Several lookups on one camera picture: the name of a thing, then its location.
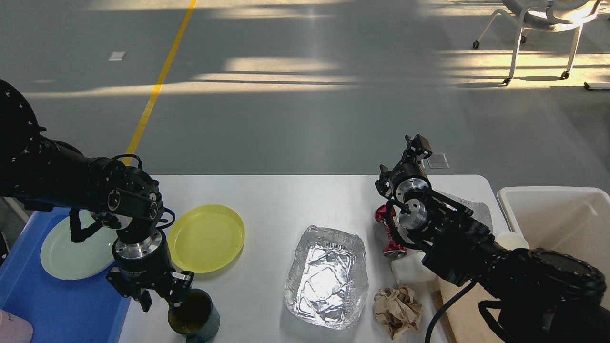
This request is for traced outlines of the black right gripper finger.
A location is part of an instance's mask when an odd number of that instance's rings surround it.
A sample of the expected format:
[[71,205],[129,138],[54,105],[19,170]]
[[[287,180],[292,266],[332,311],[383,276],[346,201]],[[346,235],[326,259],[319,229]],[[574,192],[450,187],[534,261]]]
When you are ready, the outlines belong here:
[[415,162],[421,162],[433,155],[431,145],[423,135],[417,134],[413,139],[413,159]]
[[420,162],[418,160],[418,150],[420,148],[420,143],[418,143],[419,139],[419,135],[414,135],[414,137],[405,135],[406,148],[403,150],[400,159],[401,164],[417,164]]

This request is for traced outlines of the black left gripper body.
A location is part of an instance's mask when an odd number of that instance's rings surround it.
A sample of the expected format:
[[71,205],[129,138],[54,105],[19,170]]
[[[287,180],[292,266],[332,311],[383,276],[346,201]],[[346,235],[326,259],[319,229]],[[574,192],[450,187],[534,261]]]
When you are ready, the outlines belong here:
[[165,233],[152,230],[138,239],[118,235],[112,246],[115,263],[106,279],[122,297],[140,301],[145,290],[154,290],[168,302],[180,302],[182,280],[172,265]]

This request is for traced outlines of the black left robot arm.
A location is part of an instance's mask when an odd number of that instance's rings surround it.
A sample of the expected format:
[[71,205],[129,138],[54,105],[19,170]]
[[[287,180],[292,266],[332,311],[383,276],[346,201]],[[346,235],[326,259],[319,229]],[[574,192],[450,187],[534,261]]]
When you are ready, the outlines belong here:
[[185,306],[193,272],[173,266],[163,230],[172,214],[162,202],[159,182],[143,163],[127,166],[121,156],[87,158],[67,143],[43,136],[26,98],[6,81],[0,85],[1,195],[26,209],[70,209],[70,239],[82,243],[102,227],[116,232],[114,266],[106,278],[122,297],[152,304],[153,290],[171,311]]

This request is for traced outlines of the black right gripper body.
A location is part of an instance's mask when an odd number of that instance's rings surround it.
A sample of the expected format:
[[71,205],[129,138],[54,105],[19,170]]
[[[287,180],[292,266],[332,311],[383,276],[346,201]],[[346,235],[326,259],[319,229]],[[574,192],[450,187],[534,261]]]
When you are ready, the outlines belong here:
[[403,201],[407,192],[413,189],[431,189],[431,183],[419,163],[399,163],[393,169],[379,165],[379,179],[375,188],[382,197]]

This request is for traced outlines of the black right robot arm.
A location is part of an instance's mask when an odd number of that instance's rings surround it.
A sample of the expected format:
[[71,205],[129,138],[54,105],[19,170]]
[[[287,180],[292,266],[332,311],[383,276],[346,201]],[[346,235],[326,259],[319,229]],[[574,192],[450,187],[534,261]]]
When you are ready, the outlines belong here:
[[392,168],[380,165],[375,187],[387,202],[375,219],[390,242],[424,252],[422,264],[461,290],[436,312],[426,330],[477,284],[493,300],[478,310],[488,328],[506,343],[607,343],[607,289],[599,269],[545,248],[502,247],[473,210],[433,189],[422,161],[433,156],[421,135],[405,135],[406,148]]

